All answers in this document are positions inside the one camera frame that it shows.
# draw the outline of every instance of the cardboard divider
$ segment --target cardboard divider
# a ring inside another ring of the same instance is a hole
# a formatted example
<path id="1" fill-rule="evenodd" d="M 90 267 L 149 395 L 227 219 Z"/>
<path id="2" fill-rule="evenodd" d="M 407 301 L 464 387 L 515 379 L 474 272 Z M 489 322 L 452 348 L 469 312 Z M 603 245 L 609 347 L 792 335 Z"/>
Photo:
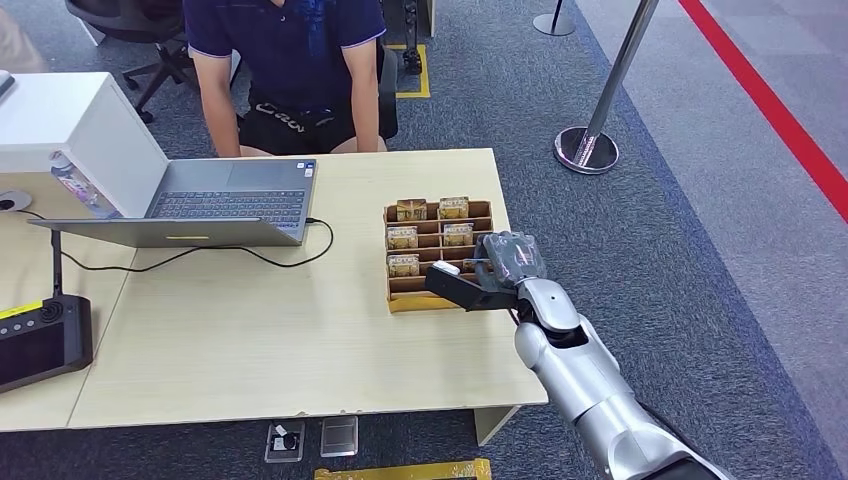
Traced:
<path id="1" fill-rule="evenodd" d="M 388 239 L 385 239 L 386 257 L 390 255 L 418 254 L 419 275 L 415 277 L 389 278 L 388 264 L 386 265 L 387 293 L 389 310 L 392 313 L 414 311 L 414 310 L 438 310 L 443 308 L 457 308 L 456 305 L 440 298 L 425 289 L 424 281 L 427 270 L 436 261 L 445 260 L 451 265 L 462 270 L 462 278 L 475 282 L 476 275 L 473 270 L 464 268 L 464 260 L 474 258 L 474 244 L 480 235 L 491 233 L 493 230 L 491 218 L 491 204 L 488 201 L 470 201 L 468 204 L 468 218 L 440 218 L 439 203 L 427 203 L 427 220 L 415 220 L 409 222 L 397 221 L 397 206 L 390 205 L 385 208 L 383 221 L 385 232 L 388 227 L 416 226 L 418 227 L 418 248 L 388 249 Z M 473 224 L 473 244 L 466 246 L 447 247 L 444 246 L 442 231 L 445 225 L 457 223 Z"/>

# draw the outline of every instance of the navy polo shirt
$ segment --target navy polo shirt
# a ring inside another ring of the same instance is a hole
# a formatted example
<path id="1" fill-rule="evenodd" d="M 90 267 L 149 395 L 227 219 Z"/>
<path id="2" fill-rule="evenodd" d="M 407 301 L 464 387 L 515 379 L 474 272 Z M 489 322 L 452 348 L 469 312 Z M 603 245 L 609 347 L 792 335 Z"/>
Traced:
<path id="1" fill-rule="evenodd" d="M 349 103 L 342 49 L 386 31 L 380 0 L 183 0 L 189 46 L 210 57 L 233 50 L 253 87 L 281 107 Z"/>

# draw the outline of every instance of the blue carpet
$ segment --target blue carpet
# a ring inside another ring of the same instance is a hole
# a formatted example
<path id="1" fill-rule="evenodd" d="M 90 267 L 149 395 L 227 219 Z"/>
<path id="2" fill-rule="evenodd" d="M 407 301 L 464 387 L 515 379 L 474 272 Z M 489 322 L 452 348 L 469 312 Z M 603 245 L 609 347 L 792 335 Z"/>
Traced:
<path id="1" fill-rule="evenodd" d="M 513 227 L 539 238 L 550 276 L 593 321 L 640 398 L 709 458 L 740 479 L 841 478 L 627 99 L 607 127 L 622 152 L 614 170 L 590 178 L 553 160 L 554 134 L 586 122 L 608 63 L 572 5 L 577 35 L 532 28 L 551 3 L 440 2 L 428 44 L 433 98 L 399 104 L 401 132 L 390 146 L 494 148 Z M 8 8 L 55 70 L 116 72 L 155 59 L 143 47 L 86 45 L 59 0 Z M 80 53 L 69 53 L 72 43 Z M 170 156 L 212 153 L 196 96 L 168 85 L 149 108 Z M 318 425 L 308 420 L 304 460 L 284 466 L 262 462 L 262 421 L 2 434 L 0 471 L 9 479 L 305 479 L 322 467 L 485 457 L 496 479 L 600 478 L 549 406 L 522 409 L 482 449 L 467 411 L 362 417 L 361 451 L 348 459 L 319 457 Z"/>

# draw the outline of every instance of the stanchion base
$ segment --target stanchion base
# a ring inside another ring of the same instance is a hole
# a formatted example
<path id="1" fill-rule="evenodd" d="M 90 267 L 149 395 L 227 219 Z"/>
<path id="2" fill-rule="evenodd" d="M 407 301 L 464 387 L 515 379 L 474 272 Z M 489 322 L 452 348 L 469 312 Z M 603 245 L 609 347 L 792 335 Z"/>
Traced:
<path id="1" fill-rule="evenodd" d="M 533 19 L 533 26 L 536 27 L 536 30 L 544 33 L 545 35 L 553 35 L 554 37 L 570 35 L 574 33 L 574 30 L 577 28 L 574 26 L 574 22 L 572 22 L 570 18 L 568 18 L 567 16 L 565 16 L 565 14 L 562 13 L 560 13 L 559 18 L 557 19 L 556 28 L 551 28 L 551 25 L 553 25 L 553 23 L 553 13 L 539 15 L 538 17 Z"/>
<path id="2" fill-rule="evenodd" d="M 612 168 L 618 161 L 618 145 L 603 133 L 595 143 L 589 162 L 586 165 L 575 163 L 574 157 L 584 133 L 586 133 L 586 127 L 571 127 L 560 132 L 554 140 L 554 155 L 557 160 L 575 172 L 587 175 L 597 175 Z"/>

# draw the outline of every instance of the red stripe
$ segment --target red stripe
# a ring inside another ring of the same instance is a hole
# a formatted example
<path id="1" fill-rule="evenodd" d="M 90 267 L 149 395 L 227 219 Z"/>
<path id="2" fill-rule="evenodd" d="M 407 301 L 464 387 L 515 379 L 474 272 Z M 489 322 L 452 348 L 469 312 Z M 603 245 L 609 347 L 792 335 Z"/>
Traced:
<path id="1" fill-rule="evenodd" d="M 813 137 L 792 116 L 786 105 L 780 101 L 777 94 L 757 73 L 757 70 L 739 51 L 733 40 L 722 30 L 700 0 L 678 1 L 710 45 L 713 46 L 730 73 L 748 92 L 751 100 L 766 117 L 783 143 L 789 147 L 789 150 L 812 177 L 825 197 L 830 200 L 836 211 L 848 222 L 848 181 L 845 180 L 839 169 L 833 165 L 833 162 L 819 148 Z"/>

